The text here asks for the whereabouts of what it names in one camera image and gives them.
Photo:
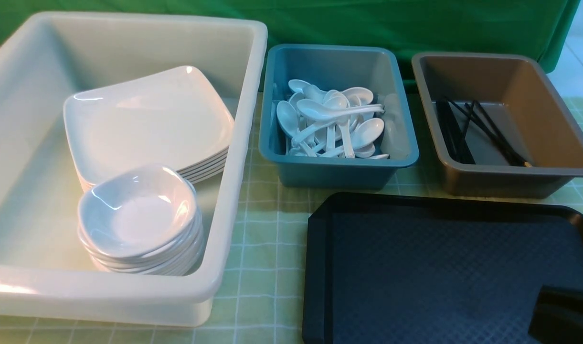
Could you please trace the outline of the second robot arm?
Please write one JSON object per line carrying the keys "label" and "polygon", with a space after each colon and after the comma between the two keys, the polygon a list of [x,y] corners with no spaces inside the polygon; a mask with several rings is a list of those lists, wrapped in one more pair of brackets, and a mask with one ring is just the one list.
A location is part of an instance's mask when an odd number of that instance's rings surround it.
{"label": "second robot arm", "polygon": [[583,344],[583,290],[543,285],[528,333],[542,344]]}

